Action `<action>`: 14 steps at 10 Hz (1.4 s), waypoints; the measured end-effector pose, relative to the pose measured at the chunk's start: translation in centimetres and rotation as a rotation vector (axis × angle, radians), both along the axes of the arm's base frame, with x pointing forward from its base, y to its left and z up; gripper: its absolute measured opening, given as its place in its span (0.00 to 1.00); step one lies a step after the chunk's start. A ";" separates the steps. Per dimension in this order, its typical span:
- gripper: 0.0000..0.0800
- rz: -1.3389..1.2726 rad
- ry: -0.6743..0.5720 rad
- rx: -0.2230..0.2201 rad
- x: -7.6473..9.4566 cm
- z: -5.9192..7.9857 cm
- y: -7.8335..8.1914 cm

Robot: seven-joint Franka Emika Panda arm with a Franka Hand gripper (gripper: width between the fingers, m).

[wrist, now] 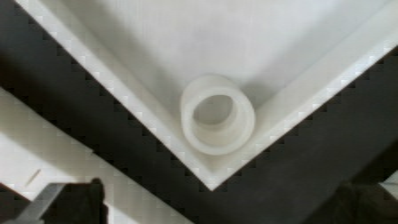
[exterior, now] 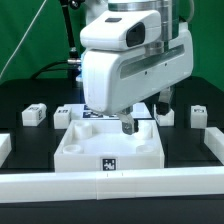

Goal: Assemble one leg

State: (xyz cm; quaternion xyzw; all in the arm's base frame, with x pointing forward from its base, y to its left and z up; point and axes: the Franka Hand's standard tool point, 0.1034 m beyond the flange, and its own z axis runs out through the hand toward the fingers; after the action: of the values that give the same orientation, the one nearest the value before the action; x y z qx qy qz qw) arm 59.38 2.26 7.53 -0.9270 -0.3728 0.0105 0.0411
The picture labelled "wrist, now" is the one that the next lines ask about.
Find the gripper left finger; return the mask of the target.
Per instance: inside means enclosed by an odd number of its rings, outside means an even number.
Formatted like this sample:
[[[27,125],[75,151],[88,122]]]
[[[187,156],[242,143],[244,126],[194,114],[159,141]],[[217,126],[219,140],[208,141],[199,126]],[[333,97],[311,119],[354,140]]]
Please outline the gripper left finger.
[[[50,183],[24,209],[18,224],[109,224],[105,186],[98,178],[88,183]]]

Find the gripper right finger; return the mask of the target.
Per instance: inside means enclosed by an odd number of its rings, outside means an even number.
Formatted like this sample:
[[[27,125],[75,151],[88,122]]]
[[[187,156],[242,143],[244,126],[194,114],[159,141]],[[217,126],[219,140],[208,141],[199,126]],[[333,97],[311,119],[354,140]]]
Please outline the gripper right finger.
[[[379,184],[343,183],[336,199],[333,224],[398,224],[398,199]]]

